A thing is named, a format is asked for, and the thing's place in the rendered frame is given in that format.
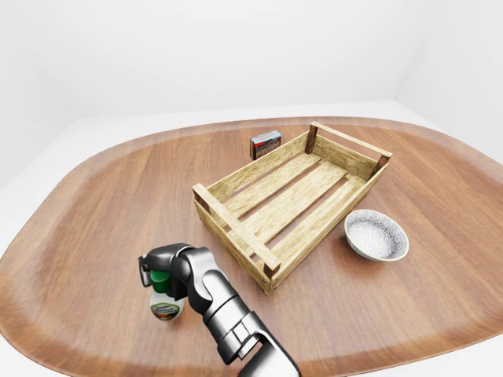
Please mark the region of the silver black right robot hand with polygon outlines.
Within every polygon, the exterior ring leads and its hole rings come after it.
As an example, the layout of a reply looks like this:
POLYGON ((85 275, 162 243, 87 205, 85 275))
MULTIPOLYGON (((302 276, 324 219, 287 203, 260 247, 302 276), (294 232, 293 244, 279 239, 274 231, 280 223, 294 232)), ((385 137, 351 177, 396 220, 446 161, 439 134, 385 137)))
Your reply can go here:
POLYGON ((175 300, 187 298, 207 323, 238 296, 206 247, 175 243, 151 250, 138 259, 142 284, 175 300))

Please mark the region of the salad dressing bottle green cap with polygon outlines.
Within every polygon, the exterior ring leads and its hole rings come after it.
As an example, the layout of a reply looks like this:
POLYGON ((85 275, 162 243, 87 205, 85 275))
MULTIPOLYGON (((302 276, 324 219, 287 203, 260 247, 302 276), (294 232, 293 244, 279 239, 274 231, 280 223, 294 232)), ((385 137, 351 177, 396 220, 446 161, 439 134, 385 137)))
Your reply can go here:
POLYGON ((149 277, 152 282, 152 295, 150 298, 152 314, 162 321, 177 318, 184 308, 185 299, 177 299, 172 274, 151 270, 149 277))

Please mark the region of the wooden slat tray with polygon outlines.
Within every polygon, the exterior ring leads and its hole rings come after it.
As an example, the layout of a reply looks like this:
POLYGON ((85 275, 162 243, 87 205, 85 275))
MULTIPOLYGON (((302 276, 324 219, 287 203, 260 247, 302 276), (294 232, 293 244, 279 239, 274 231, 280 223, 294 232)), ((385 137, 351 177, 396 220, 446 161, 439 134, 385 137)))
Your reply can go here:
POLYGON ((214 184, 201 221, 267 295, 380 180, 392 154, 317 122, 214 184))

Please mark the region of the small printed food box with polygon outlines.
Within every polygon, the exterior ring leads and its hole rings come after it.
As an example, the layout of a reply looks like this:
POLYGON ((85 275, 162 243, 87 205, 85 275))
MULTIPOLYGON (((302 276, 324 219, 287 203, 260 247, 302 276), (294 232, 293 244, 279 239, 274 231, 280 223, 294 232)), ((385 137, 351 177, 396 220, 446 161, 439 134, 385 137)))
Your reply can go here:
POLYGON ((277 130, 250 139, 250 156, 256 160, 281 146, 282 135, 277 130))

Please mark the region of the patterned grey white bowl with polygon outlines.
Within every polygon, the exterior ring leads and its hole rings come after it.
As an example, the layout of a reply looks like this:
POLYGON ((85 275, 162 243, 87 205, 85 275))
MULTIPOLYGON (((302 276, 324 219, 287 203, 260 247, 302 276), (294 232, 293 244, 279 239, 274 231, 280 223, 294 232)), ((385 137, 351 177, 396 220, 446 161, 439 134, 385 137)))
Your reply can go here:
POLYGON ((387 215, 375 210, 355 210, 346 216, 344 231, 351 248, 375 262, 395 262, 409 251, 403 228, 387 215))

